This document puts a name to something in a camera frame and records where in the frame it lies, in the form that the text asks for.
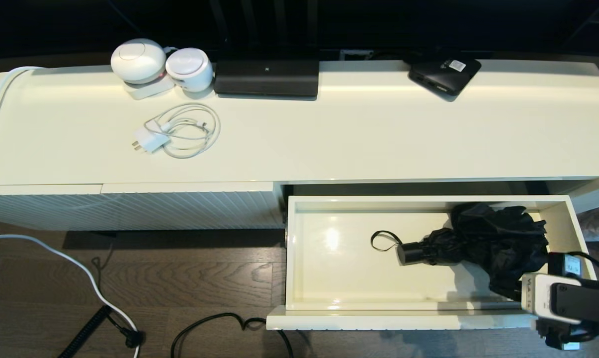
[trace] textured panel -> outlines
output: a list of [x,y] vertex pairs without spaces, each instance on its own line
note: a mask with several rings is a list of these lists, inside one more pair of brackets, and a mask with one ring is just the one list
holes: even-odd
[[0,222],[43,230],[277,229],[278,191],[0,195]]

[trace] dark wood floorboard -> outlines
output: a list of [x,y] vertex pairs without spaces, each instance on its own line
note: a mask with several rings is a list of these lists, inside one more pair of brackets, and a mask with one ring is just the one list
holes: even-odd
[[[29,234],[52,247],[63,232],[37,232],[0,224],[0,233]],[[155,237],[169,238],[170,233]],[[186,238],[186,233],[177,233]],[[118,249],[102,270],[102,291],[147,332],[142,358],[168,357],[172,339],[195,320],[233,311],[265,317],[285,297],[285,249],[222,243],[181,249]],[[599,257],[599,243],[589,245]],[[92,269],[108,250],[63,249]],[[55,357],[100,307],[84,272],[21,240],[0,241],[0,358]],[[582,351],[549,349],[531,329],[478,331],[304,331],[287,332],[298,358],[599,358],[599,339]],[[77,355],[130,358],[133,350],[107,322]],[[242,332],[237,322],[208,322],[186,336],[181,358],[283,358],[273,331]]]

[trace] white drawer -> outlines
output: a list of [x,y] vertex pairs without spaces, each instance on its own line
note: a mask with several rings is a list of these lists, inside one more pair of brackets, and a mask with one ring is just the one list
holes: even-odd
[[[286,305],[270,313],[267,328],[529,327],[531,316],[492,293],[476,265],[401,267],[395,250],[370,246],[378,230],[418,242],[447,226],[452,207],[474,201],[525,206],[535,220],[546,220],[550,251],[587,251],[567,195],[291,196]],[[584,276],[595,278],[588,262]]]

